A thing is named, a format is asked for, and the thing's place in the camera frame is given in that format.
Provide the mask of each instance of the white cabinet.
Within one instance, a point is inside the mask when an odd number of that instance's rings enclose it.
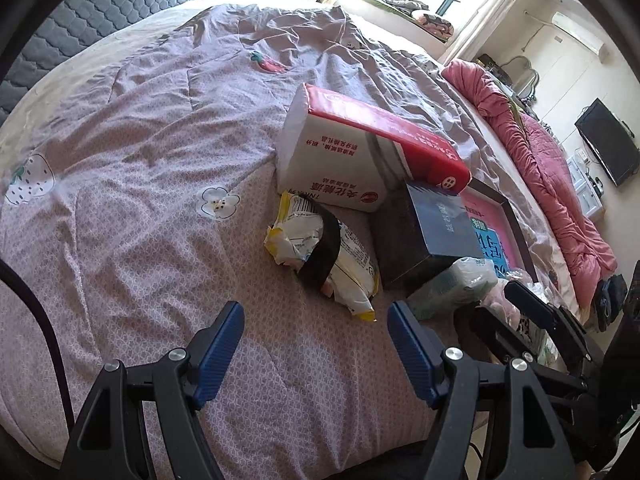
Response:
[[[574,183],[574,189],[578,195],[582,214],[588,219],[597,220],[604,214],[604,206],[589,182],[583,166],[574,156],[567,159],[566,163],[569,166],[571,180]]]

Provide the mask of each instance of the yellow plastic bag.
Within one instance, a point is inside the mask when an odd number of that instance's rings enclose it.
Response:
[[[345,224],[340,221],[338,224],[340,251],[321,292],[345,305],[353,316],[375,321],[369,298],[378,292],[378,270],[356,235]],[[284,192],[278,217],[267,229],[264,246],[277,264],[299,272],[322,237],[322,225],[322,217],[312,202]]]

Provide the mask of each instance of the air conditioner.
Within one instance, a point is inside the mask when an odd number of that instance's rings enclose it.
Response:
[[[607,57],[607,47],[604,44],[604,41],[591,31],[574,22],[574,20],[568,16],[565,16],[562,12],[556,12],[551,19],[551,22],[591,50],[596,56],[598,56],[601,62],[603,62]]]

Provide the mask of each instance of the snack bag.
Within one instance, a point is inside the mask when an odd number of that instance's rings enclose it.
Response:
[[[376,320],[369,298],[378,292],[378,270],[356,235],[327,209],[284,192],[264,246],[305,285],[333,297],[353,316]]]

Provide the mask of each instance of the quilted headboard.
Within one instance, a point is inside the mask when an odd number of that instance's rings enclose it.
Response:
[[[187,0],[63,0],[25,45],[0,84],[0,124],[47,72],[81,50]]]

